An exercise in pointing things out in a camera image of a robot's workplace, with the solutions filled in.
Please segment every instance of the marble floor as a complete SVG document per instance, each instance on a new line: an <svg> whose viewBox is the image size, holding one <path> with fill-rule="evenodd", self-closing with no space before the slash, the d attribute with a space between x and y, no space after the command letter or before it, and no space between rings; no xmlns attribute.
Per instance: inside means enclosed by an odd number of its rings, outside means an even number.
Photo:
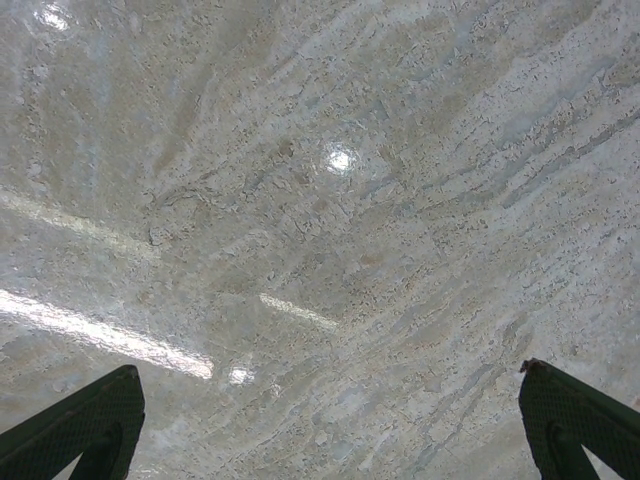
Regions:
<svg viewBox="0 0 640 480"><path fill-rule="evenodd" d="M2 2L0 431L135 363L133 479L535 479L640 409L638 0Z"/></svg>

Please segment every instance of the shiny floor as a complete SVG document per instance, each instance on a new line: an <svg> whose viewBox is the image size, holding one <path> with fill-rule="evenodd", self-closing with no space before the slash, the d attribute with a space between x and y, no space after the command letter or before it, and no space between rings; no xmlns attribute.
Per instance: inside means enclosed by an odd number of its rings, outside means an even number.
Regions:
<svg viewBox="0 0 640 480"><path fill-rule="evenodd" d="M637 0L6 0L0 430L124 363L133 479L535 479L640 408Z"/></svg>

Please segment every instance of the polished stone floor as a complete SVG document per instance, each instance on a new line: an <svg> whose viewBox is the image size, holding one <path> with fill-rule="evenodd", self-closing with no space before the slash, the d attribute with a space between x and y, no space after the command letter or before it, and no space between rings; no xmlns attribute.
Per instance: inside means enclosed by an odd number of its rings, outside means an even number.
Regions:
<svg viewBox="0 0 640 480"><path fill-rule="evenodd" d="M638 0L0 21L0 430L135 363L133 479L535 479L522 360L640 408Z"/></svg>

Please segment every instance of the beige marble tile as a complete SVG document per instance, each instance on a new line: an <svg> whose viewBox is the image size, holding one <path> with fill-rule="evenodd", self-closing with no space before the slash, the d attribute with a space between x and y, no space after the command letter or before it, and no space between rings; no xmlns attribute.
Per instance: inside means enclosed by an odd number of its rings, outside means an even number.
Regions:
<svg viewBox="0 0 640 480"><path fill-rule="evenodd" d="M638 406L636 0L9 1L0 429L123 363L130 478L539 474Z"/></svg>

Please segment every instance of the travertine surface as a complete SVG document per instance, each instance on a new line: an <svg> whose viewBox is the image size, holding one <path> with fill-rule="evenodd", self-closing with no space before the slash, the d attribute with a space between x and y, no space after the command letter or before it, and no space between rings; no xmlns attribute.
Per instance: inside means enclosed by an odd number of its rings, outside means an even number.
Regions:
<svg viewBox="0 0 640 480"><path fill-rule="evenodd" d="M135 363L130 478L534 479L523 359L639 407L637 0L1 22L0 430Z"/></svg>

